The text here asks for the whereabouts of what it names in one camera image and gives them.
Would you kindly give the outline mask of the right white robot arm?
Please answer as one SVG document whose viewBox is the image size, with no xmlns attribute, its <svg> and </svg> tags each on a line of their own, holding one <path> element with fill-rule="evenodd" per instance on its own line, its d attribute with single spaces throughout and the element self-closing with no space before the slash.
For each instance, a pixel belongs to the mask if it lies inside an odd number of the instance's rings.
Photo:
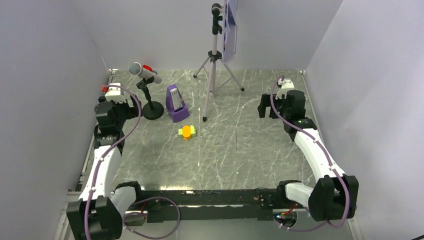
<svg viewBox="0 0 424 240">
<path fill-rule="evenodd" d="M 289 90 L 282 98 L 262 94 L 257 107 L 260 118 L 264 118 L 266 109 L 270 108 L 270 118 L 283 121 L 285 132 L 302 151 L 315 178 L 314 187 L 299 180 L 281 181 L 276 188 L 276 202 L 283 208 L 300 204 L 317 222 L 351 219 L 357 209 L 359 182 L 331 157 L 319 139 L 316 124 L 306 116 L 305 105 L 304 92 Z"/>
</svg>

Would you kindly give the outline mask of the purple metronome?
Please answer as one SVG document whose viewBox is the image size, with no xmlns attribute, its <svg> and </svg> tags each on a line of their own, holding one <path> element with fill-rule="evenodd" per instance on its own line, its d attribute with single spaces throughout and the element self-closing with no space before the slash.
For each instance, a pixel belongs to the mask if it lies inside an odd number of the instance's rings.
<svg viewBox="0 0 424 240">
<path fill-rule="evenodd" d="M 181 122 L 190 116 L 187 104 L 175 84 L 167 87 L 165 103 L 166 110 L 173 123 Z"/>
</svg>

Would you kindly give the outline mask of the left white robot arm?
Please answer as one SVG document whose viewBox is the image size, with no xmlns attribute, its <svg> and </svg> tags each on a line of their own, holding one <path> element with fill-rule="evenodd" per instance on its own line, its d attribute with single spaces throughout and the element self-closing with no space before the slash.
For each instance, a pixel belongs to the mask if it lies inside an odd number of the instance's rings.
<svg viewBox="0 0 424 240">
<path fill-rule="evenodd" d="M 141 118 L 140 102 L 131 107 L 127 102 L 100 102 L 94 108 L 94 160 L 86 186 L 78 200 L 71 202 L 66 216 L 76 240 L 117 240 L 123 231 L 127 209 L 137 210 L 144 203 L 140 185 L 125 183 L 112 193 L 126 135 L 126 120 Z"/>
</svg>

